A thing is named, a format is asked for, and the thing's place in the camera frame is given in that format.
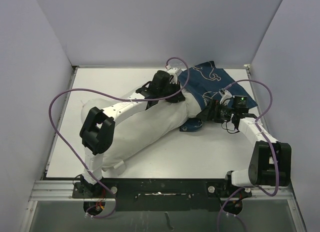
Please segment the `dark blue embroidered pillowcase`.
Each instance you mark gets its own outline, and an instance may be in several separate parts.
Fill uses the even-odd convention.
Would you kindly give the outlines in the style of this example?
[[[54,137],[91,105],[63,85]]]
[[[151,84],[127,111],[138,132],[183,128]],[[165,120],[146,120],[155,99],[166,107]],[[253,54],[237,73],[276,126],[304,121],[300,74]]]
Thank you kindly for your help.
[[[196,132],[203,126],[203,121],[197,118],[212,99],[220,100],[219,90],[231,84],[234,79],[222,68],[217,68],[213,61],[204,62],[184,70],[178,80],[185,85],[183,95],[188,102],[186,122],[180,126],[180,132]]]

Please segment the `white pillow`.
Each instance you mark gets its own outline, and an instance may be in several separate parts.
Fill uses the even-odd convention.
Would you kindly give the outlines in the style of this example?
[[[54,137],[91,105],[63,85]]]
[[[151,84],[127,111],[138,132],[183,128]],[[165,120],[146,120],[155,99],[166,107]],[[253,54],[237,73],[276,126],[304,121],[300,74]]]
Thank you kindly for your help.
[[[160,101],[116,126],[112,145],[103,155],[102,171],[119,165],[172,130],[199,131],[203,125],[196,116],[206,103],[202,97],[197,98],[187,89],[182,94],[185,97],[182,102]]]

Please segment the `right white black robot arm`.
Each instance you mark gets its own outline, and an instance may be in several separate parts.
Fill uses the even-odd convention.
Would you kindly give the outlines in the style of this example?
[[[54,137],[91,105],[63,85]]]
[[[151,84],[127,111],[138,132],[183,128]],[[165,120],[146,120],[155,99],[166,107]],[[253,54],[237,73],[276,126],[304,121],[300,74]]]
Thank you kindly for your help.
[[[281,187],[288,186],[291,181],[291,146],[279,142],[263,128],[257,116],[249,112],[247,101],[247,96],[212,99],[197,115],[203,121],[231,122],[253,146],[248,169],[232,171],[230,179],[222,184],[228,196],[235,196],[241,187]]]

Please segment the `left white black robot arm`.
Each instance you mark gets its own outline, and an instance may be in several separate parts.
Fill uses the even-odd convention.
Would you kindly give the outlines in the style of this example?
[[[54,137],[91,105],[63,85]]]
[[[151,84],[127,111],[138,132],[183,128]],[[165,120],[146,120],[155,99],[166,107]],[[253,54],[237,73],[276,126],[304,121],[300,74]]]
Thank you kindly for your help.
[[[124,101],[99,109],[89,110],[80,130],[82,145],[85,147],[86,168],[81,176],[84,192],[90,197],[100,195],[102,185],[103,154],[110,148],[114,139],[115,127],[138,112],[155,106],[159,101],[181,102],[185,98],[181,91],[178,76],[180,68],[159,70],[153,79],[138,88]]]

